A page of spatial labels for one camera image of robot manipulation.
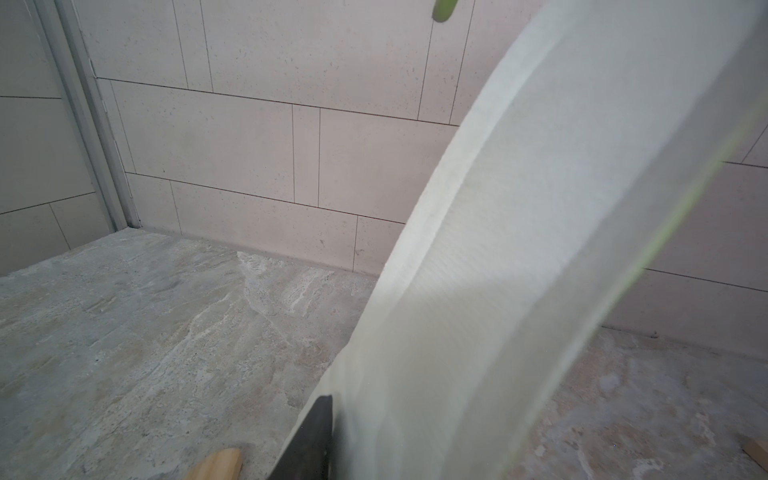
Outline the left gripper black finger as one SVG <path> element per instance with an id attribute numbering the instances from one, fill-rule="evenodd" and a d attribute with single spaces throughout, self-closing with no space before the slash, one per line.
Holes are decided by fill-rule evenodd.
<path id="1" fill-rule="evenodd" d="M 333 398 L 319 396 L 277 461 L 269 480 L 327 480 L 333 436 Z"/>

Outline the white foam insole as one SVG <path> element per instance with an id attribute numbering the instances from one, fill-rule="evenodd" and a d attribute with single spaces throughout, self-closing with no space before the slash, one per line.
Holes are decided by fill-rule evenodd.
<path id="1" fill-rule="evenodd" d="M 767 109 L 763 1 L 550 1 L 435 168 L 330 396 L 334 479 L 498 479 Z"/>

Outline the wooden clothes rack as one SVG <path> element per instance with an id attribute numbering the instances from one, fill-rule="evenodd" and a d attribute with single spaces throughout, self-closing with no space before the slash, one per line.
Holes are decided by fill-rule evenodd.
<path id="1" fill-rule="evenodd" d="M 765 439 L 749 439 L 743 446 L 743 451 L 767 469 L 767 441 Z M 238 448 L 228 448 L 217 451 L 196 464 L 185 475 L 185 480 L 236 480 L 243 464 L 242 452 Z"/>

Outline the green clip hanger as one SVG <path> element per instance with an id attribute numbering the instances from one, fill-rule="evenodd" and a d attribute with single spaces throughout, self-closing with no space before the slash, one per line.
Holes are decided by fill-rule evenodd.
<path id="1" fill-rule="evenodd" d="M 432 10 L 432 19 L 437 23 L 444 23 L 452 16 L 458 0 L 436 0 Z"/>

